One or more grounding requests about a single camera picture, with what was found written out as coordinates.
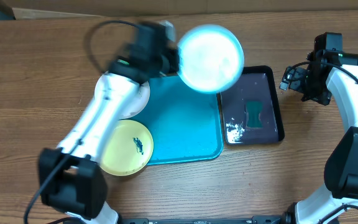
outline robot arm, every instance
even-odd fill
[[[355,65],[343,65],[342,68],[348,70],[358,78],[358,66]],[[344,72],[333,68],[328,75],[327,88],[335,97],[339,113],[342,117],[345,132],[350,127],[358,127],[358,84]],[[340,155],[345,156],[345,152],[340,152]],[[332,170],[332,167],[326,167],[326,172]],[[296,223],[299,224],[314,224],[343,204],[357,205],[358,198],[335,198],[333,193],[327,189],[326,184],[323,184],[317,191],[315,191],[306,200],[300,201],[295,207]],[[340,210],[335,215],[328,218],[324,223],[330,222],[332,219],[342,214],[344,210]]]
[[[134,44],[126,46],[126,55],[118,56],[100,77],[103,87],[96,88],[82,117],[58,145],[60,150],[44,149],[39,157],[40,185],[63,163],[41,192],[42,203],[85,223],[115,224],[118,220],[117,212],[105,202],[108,188],[99,163],[122,110],[140,84],[178,71],[177,49],[168,48],[175,36],[172,24],[142,22],[137,28]],[[70,168],[76,173],[66,172]]]
[[[315,39],[308,68],[284,74],[280,88],[303,93],[302,101],[328,105],[335,97],[346,132],[328,159],[324,184],[306,200],[295,205],[291,223],[328,223],[344,212],[344,205],[358,206],[358,83],[337,65],[358,79],[358,55],[342,51],[342,35],[325,33]]]

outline wood grain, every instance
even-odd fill
[[[358,10],[358,0],[0,0],[12,8],[99,16]]]
[[[246,65],[272,68],[277,89],[284,69],[304,61],[319,34],[343,33],[344,50],[358,54],[358,11],[123,19],[169,19],[179,37],[200,24],[227,27],[240,40]],[[99,74],[82,41],[102,20],[0,21],[0,223],[22,222],[39,187],[39,152],[65,137],[93,96]],[[132,32],[122,25],[100,30],[93,41],[98,60],[107,62]],[[335,101],[321,106],[300,98],[278,91],[286,134],[280,144],[225,146],[213,161],[151,166],[125,180],[107,176],[110,206],[123,217],[152,219],[281,214],[323,184],[326,159],[344,134]],[[38,202],[30,223],[61,217]],[[358,223],[358,212],[341,221]]]

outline black wire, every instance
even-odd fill
[[[337,209],[335,209],[334,211],[332,211],[330,214],[326,215],[324,218],[320,219],[318,224],[323,224],[325,221],[330,219],[332,216],[334,216],[335,214],[337,214],[341,210],[345,210],[345,212],[347,212],[348,208],[354,208],[354,209],[358,210],[358,206],[343,204],[340,207],[338,207]]]
[[[94,33],[99,30],[100,28],[104,27],[105,25],[108,24],[113,24],[113,23],[118,23],[118,24],[126,24],[129,26],[133,26],[136,28],[140,28],[137,24],[133,24],[131,22],[127,22],[127,21],[120,21],[120,20],[113,20],[113,21],[104,21],[104,22],[100,22],[99,24],[96,24],[94,27],[92,27],[86,34],[85,34],[85,38],[84,38],[84,49],[86,52],[86,56],[88,57],[89,61],[91,61],[91,63],[93,64],[93,66],[98,70],[98,72],[100,74],[104,74],[106,72],[106,69],[103,69],[102,66],[100,66],[100,64],[98,63],[97,59],[94,57],[94,54],[92,53],[92,47],[91,47],[91,43],[92,43],[92,37],[94,35]]]
[[[61,218],[59,220],[56,220],[56,221],[53,221],[53,222],[50,222],[50,223],[47,223],[47,224],[59,224],[59,223],[65,222],[65,221],[78,221],[79,223],[83,223],[80,218],[66,217],[66,218]]]
[[[41,195],[41,193],[45,190],[45,188],[47,187],[47,185],[49,184],[49,182],[52,180],[52,178],[55,177],[56,173],[62,168],[62,166],[67,162],[67,160],[70,158],[70,154],[74,152],[74,150],[77,148],[77,146],[79,145],[79,142],[77,141],[77,143],[74,145],[74,147],[70,150],[70,152],[68,154],[65,155],[65,157],[57,164],[57,166],[51,171],[51,173],[48,175],[48,177],[45,179],[45,181],[42,183],[41,187],[38,189],[38,191],[34,194],[34,196],[32,197],[29,205],[27,206],[25,212],[24,212],[24,216],[23,216],[23,220],[25,224],[28,224],[28,218],[29,218],[29,213],[31,208],[33,207],[35,201],[37,201],[38,197]]]
[[[287,75],[290,73],[291,70],[294,70],[296,67],[299,67],[301,65],[327,65],[327,66],[330,66],[330,67],[334,67],[334,68],[337,68],[338,70],[344,72],[346,75],[349,75],[357,84],[358,84],[358,78],[355,77],[352,73],[350,73],[349,71],[347,71],[346,69],[340,67],[339,65],[335,65],[333,63],[327,63],[327,62],[301,62],[301,63],[298,63],[290,68],[288,68],[285,73],[284,73],[284,78],[286,80],[288,80],[289,82],[294,82],[294,81],[299,81],[299,80],[302,80],[303,78],[297,78],[297,79],[294,79],[294,80],[289,80],[287,79]]]

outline wooden table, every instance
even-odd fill
[[[246,65],[272,68],[277,90],[284,69],[304,61],[319,34],[341,32],[344,50],[358,54],[358,11],[143,19],[169,19],[179,37],[200,24],[227,27],[240,40]],[[99,74],[82,41],[102,20],[0,21],[0,223],[22,223],[39,187],[39,152],[65,137],[93,97]],[[131,39],[130,27],[112,25],[96,34],[93,49],[107,62]],[[151,166],[133,179],[108,177],[110,206],[123,217],[153,219],[280,215],[323,184],[326,159],[344,134],[335,101],[321,106],[300,98],[278,90],[286,135],[280,144],[225,146],[213,161]],[[30,223],[61,217],[38,201]],[[358,212],[347,212],[341,221],[358,223]]]

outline white bowl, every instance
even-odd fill
[[[203,93],[227,90],[239,79],[244,53],[236,36],[218,25],[202,25],[187,32],[178,43],[178,75]]]

